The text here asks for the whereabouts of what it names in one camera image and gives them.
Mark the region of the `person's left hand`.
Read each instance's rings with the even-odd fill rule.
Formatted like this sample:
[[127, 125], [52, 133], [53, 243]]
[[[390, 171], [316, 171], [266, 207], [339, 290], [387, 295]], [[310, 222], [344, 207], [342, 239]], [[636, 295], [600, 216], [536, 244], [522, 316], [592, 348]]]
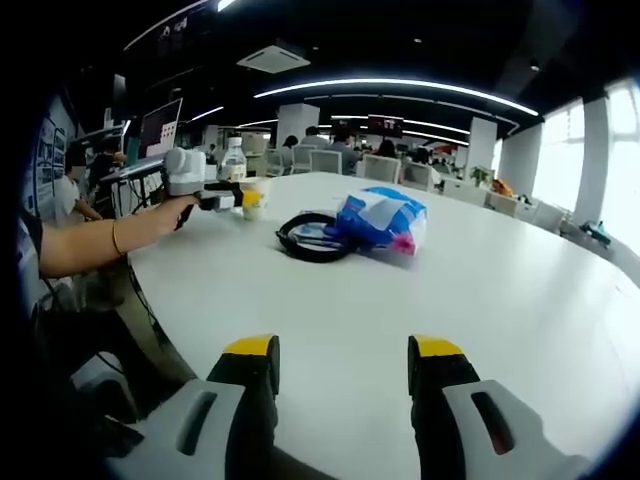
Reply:
[[168, 235], [177, 228], [182, 214], [198, 204], [199, 199], [194, 195], [166, 198], [146, 212], [152, 231], [158, 236]]

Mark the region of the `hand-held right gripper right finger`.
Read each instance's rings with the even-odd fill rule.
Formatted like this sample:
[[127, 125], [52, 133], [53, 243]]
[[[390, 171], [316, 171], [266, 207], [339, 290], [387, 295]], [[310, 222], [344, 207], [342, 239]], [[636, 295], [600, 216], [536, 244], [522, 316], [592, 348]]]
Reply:
[[545, 437], [541, 417], [455, 344], [408, 338], [411, 424], [424, 479], [582, 479], [589, 462]]

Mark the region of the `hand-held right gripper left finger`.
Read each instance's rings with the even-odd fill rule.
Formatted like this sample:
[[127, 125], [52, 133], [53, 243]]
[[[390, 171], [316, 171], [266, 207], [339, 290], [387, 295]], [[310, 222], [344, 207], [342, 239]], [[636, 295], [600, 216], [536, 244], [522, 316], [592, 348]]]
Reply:
[[118, 479], [270, 478], [279, 378], [277, 335], [233, 342], [206, 379], [147, 417], [140, 441], [110, 469]]

